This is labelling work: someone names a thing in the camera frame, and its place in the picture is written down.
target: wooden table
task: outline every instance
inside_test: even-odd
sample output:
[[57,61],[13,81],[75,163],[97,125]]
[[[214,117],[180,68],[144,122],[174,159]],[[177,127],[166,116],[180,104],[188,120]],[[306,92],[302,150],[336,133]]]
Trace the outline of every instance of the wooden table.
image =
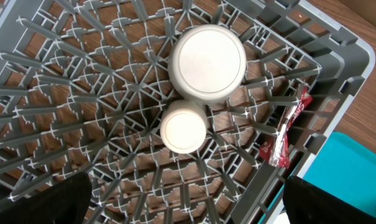
[[[376,55],[376,28],[338,0],[310,0],[317,8],[331,16],[369,43]],[[347,134],[376,153],[376,62],[373,72],[356,96],[336,131]]]

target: snack wrapper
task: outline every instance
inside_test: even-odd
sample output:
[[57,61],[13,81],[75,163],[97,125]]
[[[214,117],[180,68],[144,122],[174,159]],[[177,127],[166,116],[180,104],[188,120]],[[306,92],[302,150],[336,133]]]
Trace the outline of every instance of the snack wrapper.
[[272,166],[286,167],[290,166],[288,158],[288,139],[287,131],[294,120],[313,100],[308,94],[308,89],[303,84],[298,85],[296,96],[300,99],[298,106],[289,106],[285,108],[280,123],[278,124],[279,136],[268,138],[260,147],[260,157],[269,162]]

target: teal object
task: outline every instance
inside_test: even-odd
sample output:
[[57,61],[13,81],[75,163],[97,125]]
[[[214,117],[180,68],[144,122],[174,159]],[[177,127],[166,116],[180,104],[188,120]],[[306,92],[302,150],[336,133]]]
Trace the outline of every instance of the teal object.
[[304,179],[376,217],[376,154],[345,134],[330,135]]

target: dish rack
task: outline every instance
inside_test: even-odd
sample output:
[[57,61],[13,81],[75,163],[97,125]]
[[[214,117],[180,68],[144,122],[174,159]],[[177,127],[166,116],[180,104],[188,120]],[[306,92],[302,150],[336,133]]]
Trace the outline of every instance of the dish rack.
[[[201,24],[240,38],[247,73],[206,106],[203,147],[178,155],[158,131],[181,98],[167,58]],[[283,182],[303,177],[374,63],[304,0],[0,1],[0,184],[16,201],[87,172],[85,223],[272,223]],[[297,83],[314,100],[288,132],[290,168],[272,167],[259,147]]]

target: white jar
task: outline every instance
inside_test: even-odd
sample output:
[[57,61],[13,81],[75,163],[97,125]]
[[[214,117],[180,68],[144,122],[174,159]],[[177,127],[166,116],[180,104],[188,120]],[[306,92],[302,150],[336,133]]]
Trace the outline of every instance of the white jar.
[[177,100],[163,114],[160,135],[171,151],[187,154],[204,143],[207,128],[206,113],[199,105],[188,100]]
[[226,99],[242,82],[247,66],[244,47],[230,30],[195,27],[174,45],[168,74],[187,100],[214,103]]

